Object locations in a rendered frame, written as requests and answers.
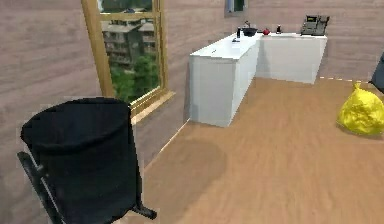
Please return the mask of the black pan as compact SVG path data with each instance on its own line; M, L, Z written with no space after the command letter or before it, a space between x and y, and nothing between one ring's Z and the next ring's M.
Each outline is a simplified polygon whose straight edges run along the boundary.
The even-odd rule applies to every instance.
M245 26L242 28L242 31L245 36L252 37L257 33L258 29L253 28L249 21L245 21L244 24Z

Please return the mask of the yellow garbage bag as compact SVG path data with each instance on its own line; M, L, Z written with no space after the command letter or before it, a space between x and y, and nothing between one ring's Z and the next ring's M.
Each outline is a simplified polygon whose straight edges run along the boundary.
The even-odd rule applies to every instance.
M380 135L384 132L384 102L356 82L339 110L336 122L354 134Z

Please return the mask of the dark grey furniture corner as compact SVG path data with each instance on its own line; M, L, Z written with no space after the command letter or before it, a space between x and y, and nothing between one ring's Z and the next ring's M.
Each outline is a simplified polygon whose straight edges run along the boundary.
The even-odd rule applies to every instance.
M381 55L377 67L369 83L384 94L384 53Z

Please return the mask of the small wall window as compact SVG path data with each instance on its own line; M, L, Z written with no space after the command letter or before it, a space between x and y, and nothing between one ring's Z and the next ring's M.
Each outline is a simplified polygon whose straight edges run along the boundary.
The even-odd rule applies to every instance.
M225 0L224 15L240 16L248 8L248 0Z

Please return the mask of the wooden framed window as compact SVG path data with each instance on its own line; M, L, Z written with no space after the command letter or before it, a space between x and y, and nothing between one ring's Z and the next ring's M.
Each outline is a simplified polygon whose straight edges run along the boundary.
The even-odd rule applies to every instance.
M168 101L162 0L81 0L101 93L140 122Z

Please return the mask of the white kitchen counter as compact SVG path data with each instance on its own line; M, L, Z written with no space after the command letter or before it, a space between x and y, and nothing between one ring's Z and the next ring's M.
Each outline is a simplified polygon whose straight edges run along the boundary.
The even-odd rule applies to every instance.
M191 53L190 119L229 126L255 77L313 84L326 45L325 36L232 34Z

